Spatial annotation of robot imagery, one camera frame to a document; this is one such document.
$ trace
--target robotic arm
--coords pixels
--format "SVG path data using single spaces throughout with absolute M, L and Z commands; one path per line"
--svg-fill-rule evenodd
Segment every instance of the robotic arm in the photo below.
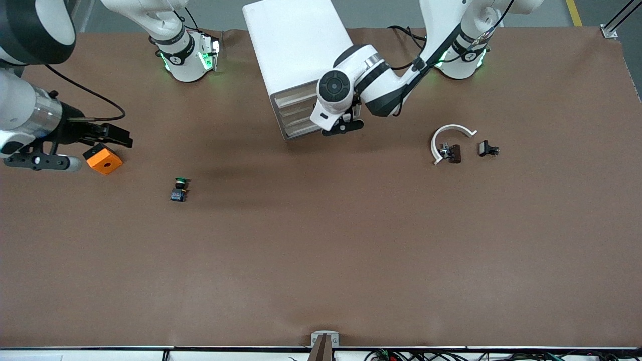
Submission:
M 519 5 L 515 9 L 511 6 L 511 10 L 528 13 L 542 1 L 516 0 Z M 312 122 L 330 131 L 350 109 L 355 96 L 359 96 L 375 116 L 387 117 L 399 112 L 417 84 L 432 67 L 448 57 L 462 39 L 470 41 L 461 42 L 466 45 L 457 48 L 460 52 L 451 55 L 450 59 L 485 47 L 494 31 L 489 28 L 498 19 L 491 6 L 506 10 L 510 0 L 420 0 L 419 4 L 428 36 L 411 68 L 399 77 L 372 45 L 350 47 L 336 59 L 333 69 L 319 79 L 318 101 L 310 117 Z
M 75 44 L 64 0 L 0 0 L 0 65 L 59 64 L 71 56 Z M 129 132 L 93 124 L 56 96 L 0 69 L 0 158 L 5 165 L 73 172 L 80 169 L 80 160 L 56 154 L 58 145 L 132 147 Z M 48 154 L 45 142 L 51 142 Z
M 102 0 L 113 12 L 143 27 L 160 49 L 165 68 L 181 82 L 194 82 L 216 70 L 220 42 L 204 32 L 186 28 L 174 13 L 189 0 Z

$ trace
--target black and orange block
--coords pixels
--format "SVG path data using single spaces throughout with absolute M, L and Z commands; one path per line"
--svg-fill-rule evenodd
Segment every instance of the black and orange block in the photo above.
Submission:
M 102 175 L 108 175 L 123 165 L 123 161 L 103 143 L 83 153 L 83 157 L 93 170 Z

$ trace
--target brown tabletop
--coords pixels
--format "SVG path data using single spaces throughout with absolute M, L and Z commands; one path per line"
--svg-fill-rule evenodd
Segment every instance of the brown tabletop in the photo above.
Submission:
M 393 66 L 417 50 L 350 34 Z M 0 169 L 0 345 L 642 343 L 642 105 L 598 28 L 500 29 L 473 78 L 434 71 L 398 118 L 289 142 L 247 32 L 194 84 L 146 38 L 80 34 L 56 66 L 127 110 L 124 166 Z M 116 113 L 43 67 L 25 78 Z M 464 161 L 433 166 L 449 123 L 479 133 L 444 134 Z

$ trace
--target small blue and black object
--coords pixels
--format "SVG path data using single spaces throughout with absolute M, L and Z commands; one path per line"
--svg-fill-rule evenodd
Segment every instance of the small blue and black object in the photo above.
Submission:
M 171 190 L 169 199 L 176 202 L 185 202 L 185 194 L 187 193 L 187 179 L 176 178 L 174 182 L 174 189 Z

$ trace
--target yellow stripe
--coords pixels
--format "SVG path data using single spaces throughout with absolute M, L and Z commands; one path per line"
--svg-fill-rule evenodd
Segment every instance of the yellow stripe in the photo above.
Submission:
M 580 19 L 580 13 L 577 12 L 577 6 L 575 6 L 575 0 L 566 0 L 566 5 L 568 6 L 568 12 L 571 13 L 571 19 L 573 20 L 573 25 L 582 26 L 582 20 Z

